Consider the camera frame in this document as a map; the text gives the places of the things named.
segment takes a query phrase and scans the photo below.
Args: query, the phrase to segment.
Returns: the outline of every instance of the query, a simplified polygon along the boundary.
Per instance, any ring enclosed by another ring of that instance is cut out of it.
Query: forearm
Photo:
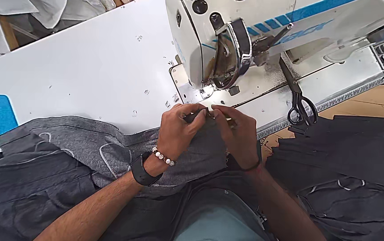
[[[144,168],[152,176],[162,173],[166,166],[155,156],[144,163]],[[127,172],[57,218],[35,241],[96,241],[142,188],[132,172]]]
[[[255,185],[261,211],[267,217],[271,231],[280,241],[326,240],[308,215],[262,165],[247,174]]]

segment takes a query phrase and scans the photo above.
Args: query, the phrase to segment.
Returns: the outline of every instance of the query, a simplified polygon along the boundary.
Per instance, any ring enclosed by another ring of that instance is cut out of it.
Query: hand
[[[238,165],[243,169],[256,165],[259,161],[256,149],[256,120],[233,107],[211,105],[211,108],[221,138]]]
[[[201,104],[176,104],[171,110],[164,112],[159,129],[158,151],[171,160],[177,160],[186,151],[196,132],[204,125],[206,110],[195,117],[190,124],[183,118],[205,106]]]

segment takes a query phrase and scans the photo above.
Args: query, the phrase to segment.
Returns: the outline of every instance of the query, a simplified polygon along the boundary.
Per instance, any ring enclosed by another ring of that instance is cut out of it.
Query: left hand
[[[183,118],[205,106],[201,104],[176,104],[164,112],[159,129],[158,151],[171,160],[177,160],[186,151],[196,132],[204,125],[207,111],[201,112],[190,124]]]

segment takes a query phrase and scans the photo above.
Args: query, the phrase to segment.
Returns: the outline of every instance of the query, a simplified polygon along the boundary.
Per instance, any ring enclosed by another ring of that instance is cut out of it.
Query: right hand
[[[238,165],[248,169],[259,161],[256,120],[233,107],[211,105],[221,137]]]

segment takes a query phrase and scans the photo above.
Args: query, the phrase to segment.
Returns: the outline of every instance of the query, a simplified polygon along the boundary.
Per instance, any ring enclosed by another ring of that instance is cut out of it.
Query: person
[[[183,118],[202,109],[192,123]],[[259,198],[270,231],[281,241],[320,241],[325,237],[307,213],[271,177],[259,162],[256,147],[256,120],[226,106],[212,105],[214,117],[227,150],[246,171]],[[200,104],[177,104],[163,113],[157,150],[171,160],[185,151],[204,125],[207,111]],[[152,153],[142,164],[152,177],[162,174],[169,164]],[[35,240],[96,241],[110,223],[144,186],[129,171],[88,197],[51,223]],[[204,189],[187,205],[174,240],[268,240],[259,218],[234,193]]]

